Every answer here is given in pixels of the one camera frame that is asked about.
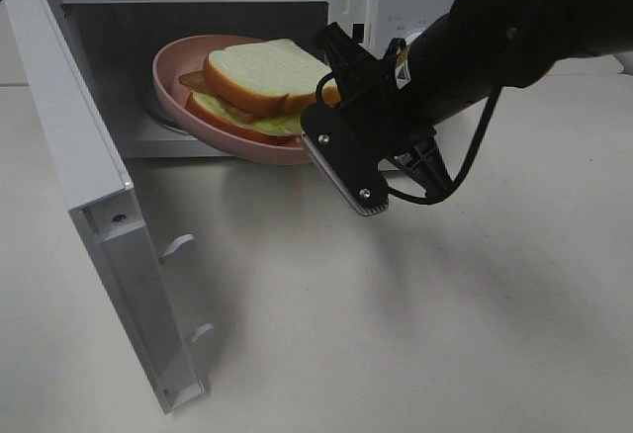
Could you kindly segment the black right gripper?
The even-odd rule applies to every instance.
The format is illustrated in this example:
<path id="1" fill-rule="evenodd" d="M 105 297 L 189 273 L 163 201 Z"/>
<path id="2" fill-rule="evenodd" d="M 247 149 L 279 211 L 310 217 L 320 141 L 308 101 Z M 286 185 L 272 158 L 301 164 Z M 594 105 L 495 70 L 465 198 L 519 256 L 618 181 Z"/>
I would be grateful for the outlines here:
<path id="1" fill-rule="evenodd" d="M 392 162 L 428 196 L 446 194 L 452 181 L 434 130 L 410 122 L 413 112 L 395 102 L 396 56 L 374 57 L 336 23 L 317 33 L 316 44 L 330 66 L 317 85 L 316 103 L 334 108 L 378 165 Z"/>

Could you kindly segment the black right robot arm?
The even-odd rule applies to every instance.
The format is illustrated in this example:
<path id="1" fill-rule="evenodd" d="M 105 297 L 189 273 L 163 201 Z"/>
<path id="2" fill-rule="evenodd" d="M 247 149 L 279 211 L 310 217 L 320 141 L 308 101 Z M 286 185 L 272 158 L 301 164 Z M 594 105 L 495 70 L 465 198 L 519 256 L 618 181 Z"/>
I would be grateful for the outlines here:
<path id="1" fill-rule="evenodd" d="M 455 0 L 411 42 L 376 58 L 338 25 L 316 35 L 341 100 L 302 114 L 302 139 L 339 190 L 363 206 L 391 189 L 378 170 L 394 163 L 427 192 L 427 205 L 461 184 L 433 137 L 438 124 L 484 102 L 486 126 L 501 90 L 525 88 L 557 61 L 629 51 L 632 0 Z"/>

